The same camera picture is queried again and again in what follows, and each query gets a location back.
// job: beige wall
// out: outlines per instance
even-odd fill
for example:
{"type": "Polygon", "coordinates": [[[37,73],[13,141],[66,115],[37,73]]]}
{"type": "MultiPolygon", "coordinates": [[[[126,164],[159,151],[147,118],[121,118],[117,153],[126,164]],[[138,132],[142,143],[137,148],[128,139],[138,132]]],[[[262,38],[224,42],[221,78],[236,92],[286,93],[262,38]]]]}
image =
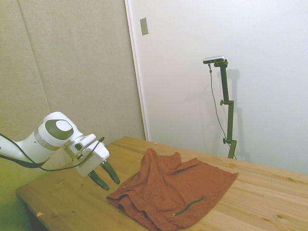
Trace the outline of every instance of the beige wall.
{"type": "MultiPolygon", "coordinates": [[[[105,144],[144,139],[124,1],[0,1],[0,132],[25,139],[54,111],[105,144]]],[[[0,230],[31,230],[15,190],[42,174],[0,159],[0,230]]]]}

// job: wooden table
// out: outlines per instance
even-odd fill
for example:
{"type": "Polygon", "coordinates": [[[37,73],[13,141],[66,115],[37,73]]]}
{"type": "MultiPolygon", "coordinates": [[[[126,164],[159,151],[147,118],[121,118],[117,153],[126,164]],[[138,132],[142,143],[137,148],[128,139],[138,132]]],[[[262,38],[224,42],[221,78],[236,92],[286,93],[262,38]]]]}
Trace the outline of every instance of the wooden table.
{"type": "MultiPolygon", "coordinates": [[[[186,231],[308,231],[308,175],[123,137],[106,146],[121,182],[140,170],[145,151],[181,154],[238,178],[215,207],[186,231]]],[[[101,167],[95,171],[110,186],[104,191],[75,169],[50,173],[17,190],[30,211],[51,231],[145,231],[106,196],[118,188],[101,167]]]]}

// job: black cable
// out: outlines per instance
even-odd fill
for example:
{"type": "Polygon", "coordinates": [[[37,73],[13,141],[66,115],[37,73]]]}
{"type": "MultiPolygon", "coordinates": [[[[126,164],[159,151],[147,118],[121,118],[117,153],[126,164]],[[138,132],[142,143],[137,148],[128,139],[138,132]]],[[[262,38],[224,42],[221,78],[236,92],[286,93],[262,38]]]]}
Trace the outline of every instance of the black cable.
{"type": "Polygon", "coordinates": [[[219,126],[220,126],[220,128],[221,128],[221,130],[222,130],[222,132],[223,132],[223,135],[225,136],[225,139],[227,139],[226,133],[225,133],[225,131],[223,130],[222,125],[221,125],[221,123],[220,123],[220,119],[219,119],[219,117],[218,117],[217,106],[216,106],[216,100],[215,100],[215,96],[214,96],[214,92],[213,92],[211,64],[208,64],[208,67],[210,68],[210,75],[211,75],[211,90],[212,90],[212,96],[213,96],[213,100],[214,100],[214,106],[215,106],[216,117],[217,117],[219,126]]]}
{"type": "Polygon", "coordinates": [[[15,143],[14,141],[12,141],[10,138],[6,137],[6,136],[3,135],[2,133],[0,133],[0,135],[1,135],[3,138],[5,138],[5,139],[7,139],[8,141],[10,141],[11,143],[13,143],[13,144],[22,152],[22,154],[23,154],[28,160],[30,160],[37,168],[40,168],[40,169],[42,169],[42,170],[44,170],[44,171],[47,171],[47,172],[55,172],[55,171],[66,170],[66,169],[70,169],[70,168],[75,168],[75,167],[77,167],[77,166],[83,164],[83,163],[87,160],[87,158],[93,153],[93,151],[95,150],[95,148],[97,147],[97,145],[105,139],[105,137],[101,137],[101,138],[98,140],[97,144],[94,146],[94,148],[91,150],[91,152],[90,152],[79,164],[77,164],[77,165],[75,165],[75,166],[72,166],[72,167],[64,167],[64,168],[59,168],[59,169],[45,169],[45,168],[39,166],[36,162],[34,162],[34,161],[22,150],[22,148],[19,147],[19,145],[18,145],[17,143],[15,143]]]}

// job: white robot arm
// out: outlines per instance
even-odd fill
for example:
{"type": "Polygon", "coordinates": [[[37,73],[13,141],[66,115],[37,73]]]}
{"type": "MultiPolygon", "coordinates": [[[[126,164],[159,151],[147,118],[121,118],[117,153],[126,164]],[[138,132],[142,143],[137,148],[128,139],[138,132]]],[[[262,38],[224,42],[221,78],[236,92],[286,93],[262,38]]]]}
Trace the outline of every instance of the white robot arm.
{"type": "Polygon", "coordinates": [[[24,167],[47,170],[41,166],[63,147],[72,158],[73,165],[80,175],[83,177],[89,175],[103,189],[108,190],[108,185],[94,172],[98,165],[108,172],[115,183],[119,184],[120,180],[106,160],[109,152],[104,146],[103,139],[99,141],[95,139],[94,134],[84,136],[63,113],[54,112],[46,116],[39,128],[23,141],[14,142],[1,134],[0,157],[24,167]]]}

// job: orange shorts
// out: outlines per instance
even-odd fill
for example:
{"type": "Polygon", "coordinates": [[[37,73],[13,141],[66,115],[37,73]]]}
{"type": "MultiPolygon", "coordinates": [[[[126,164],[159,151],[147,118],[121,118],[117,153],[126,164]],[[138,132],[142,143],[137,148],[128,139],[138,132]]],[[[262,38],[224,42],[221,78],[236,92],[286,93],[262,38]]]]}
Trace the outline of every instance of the orange shorts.
{"type": "Polygon", "coordinates": [[[197,158],[158,156],[148,149],[141,169],[107,196],[108,201],[152,231],[175,231],[197,223],[236,180],[197,158]]]}

